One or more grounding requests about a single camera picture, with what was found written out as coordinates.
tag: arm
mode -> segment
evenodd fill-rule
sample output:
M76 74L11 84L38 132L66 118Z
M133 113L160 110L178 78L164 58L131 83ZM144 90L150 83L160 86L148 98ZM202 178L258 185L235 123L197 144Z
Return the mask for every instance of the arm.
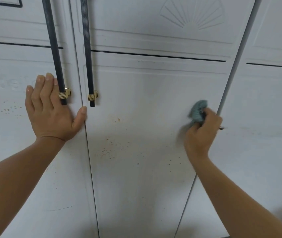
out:
M0 162L0 235L23 206L48 165L82 127L86 107L75 120L58 98L57 80L51 74L38 76L34 89L26 89L25 106L36 141Z
M186 133L184 146L219 218L233 238L281 238L282 222L258 204L208 158L222 118L206 109L202 127L194 125Z

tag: hand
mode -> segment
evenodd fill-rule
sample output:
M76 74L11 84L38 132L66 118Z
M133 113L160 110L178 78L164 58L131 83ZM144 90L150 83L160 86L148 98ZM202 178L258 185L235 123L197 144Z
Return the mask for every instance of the hand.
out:
M214 111L209 108L204 111L206 118L202 127L195 123L185 134L184 147L192 165L197 160L208 158L209 148L222 123L222 118Z
M87 108L82 107L73 119L67 105L59 99L57 79L51 73L36 78L34 89L26 88L25 107L38 138L55 137L64 142L72 139L86 119Z

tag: black handle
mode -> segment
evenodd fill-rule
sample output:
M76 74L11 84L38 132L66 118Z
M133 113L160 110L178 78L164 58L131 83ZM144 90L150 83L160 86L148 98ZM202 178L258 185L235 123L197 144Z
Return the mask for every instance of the black handle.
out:
M54 26L51 1L42 0L42 3L43 3L43 8L44 8L48 36L50 38L50 43L51 43L51 50L52 50L52 55L53 55L53 60L54 60L55 71L56 71L56 78L59 84L60 93L64 93L65 84L64 84L64 78L63 78L63 70L62 70L62 64L61 64L61 59L60 59L59 46L58 46L57 38L56 38L56 31L55 31L55 26ZM66 105L67 100L61 99L61 103L62 105Z
M80 7L82 11L83 20L83 41L85 46L85 58L88 79L88 92L90 95L94 94L94 79L92 75L92 62L91 62L91 47L90 47L90 34L89 34L89 19L88 19L88 4L87 0L80 0ZM95 101L90 101L90 107L95 107Z

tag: microfiber cloth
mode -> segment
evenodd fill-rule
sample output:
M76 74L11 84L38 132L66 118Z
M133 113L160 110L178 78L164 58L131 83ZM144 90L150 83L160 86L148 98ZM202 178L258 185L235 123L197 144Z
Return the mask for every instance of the microfiber cloth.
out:
M202 125L205 121L206 113L204 109L207 108L206 100L199 100L191 109L189 117L192 119L192 124L199 123Z

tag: forearm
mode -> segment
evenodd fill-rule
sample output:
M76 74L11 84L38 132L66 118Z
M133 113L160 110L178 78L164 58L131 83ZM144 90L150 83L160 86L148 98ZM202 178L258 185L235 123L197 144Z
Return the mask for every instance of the forearm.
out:
M0 162L0 235L63 145L57 138L41 138Z
M198 160L194 169L231 237L282 237L282 222L234 184L208 158Z

